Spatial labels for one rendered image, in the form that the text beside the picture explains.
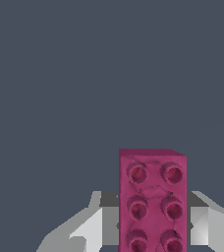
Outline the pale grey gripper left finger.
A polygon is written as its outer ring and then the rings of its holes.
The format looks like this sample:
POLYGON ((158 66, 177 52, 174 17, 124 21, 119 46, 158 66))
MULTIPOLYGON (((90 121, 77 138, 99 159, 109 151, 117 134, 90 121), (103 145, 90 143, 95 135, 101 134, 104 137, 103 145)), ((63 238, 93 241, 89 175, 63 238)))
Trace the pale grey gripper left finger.
POLYGON ((117 192, 93 191, 88 207, 49 232, 36 252, 100 252, 103 245, 119 245, 117 192))

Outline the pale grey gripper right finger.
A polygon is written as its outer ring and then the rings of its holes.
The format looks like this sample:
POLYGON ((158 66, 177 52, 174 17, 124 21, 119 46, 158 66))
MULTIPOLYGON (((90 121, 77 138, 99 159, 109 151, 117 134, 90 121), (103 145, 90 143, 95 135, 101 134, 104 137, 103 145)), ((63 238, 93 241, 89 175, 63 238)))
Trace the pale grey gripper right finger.
POLYGON ((187 192, 187 238, 191 245, 224 252, 224 208, 199 191, 187 192))

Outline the magenta studded toy brick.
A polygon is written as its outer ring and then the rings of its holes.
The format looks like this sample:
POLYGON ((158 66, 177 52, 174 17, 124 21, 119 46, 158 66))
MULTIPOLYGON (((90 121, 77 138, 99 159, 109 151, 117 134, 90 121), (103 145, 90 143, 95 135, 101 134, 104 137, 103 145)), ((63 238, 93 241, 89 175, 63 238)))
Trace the magenta studded toy brick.
POLYGON ((187 252, 187 158, 119 151, 118 252, 187 252))

